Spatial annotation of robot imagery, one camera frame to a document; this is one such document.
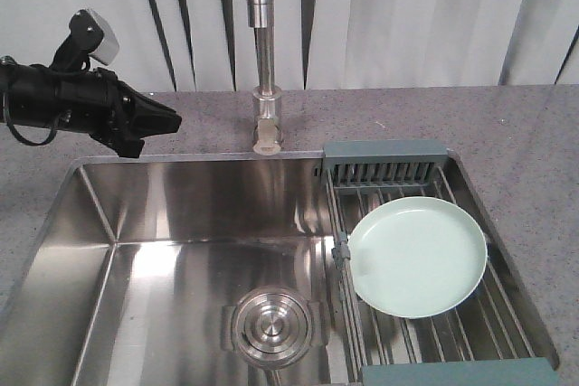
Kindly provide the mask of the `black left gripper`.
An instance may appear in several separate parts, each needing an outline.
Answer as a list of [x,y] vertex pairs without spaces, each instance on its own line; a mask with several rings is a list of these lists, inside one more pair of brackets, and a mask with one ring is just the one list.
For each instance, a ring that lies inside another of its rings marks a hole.
[[86,133],[123,158],[139,158],[144,137],[173,134],[182,118],[172,108],[98,68],[60,80],[58,128]]

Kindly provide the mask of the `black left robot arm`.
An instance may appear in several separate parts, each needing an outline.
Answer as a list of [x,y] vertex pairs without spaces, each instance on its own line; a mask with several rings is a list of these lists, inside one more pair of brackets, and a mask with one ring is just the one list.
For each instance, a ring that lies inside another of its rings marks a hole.
[[45,146],[59,130],[89,135],[118,156],[137,158],[146,137],[173,134],[182,118],[97,68],[57,72],[1,60],[1,121],[28,146]]

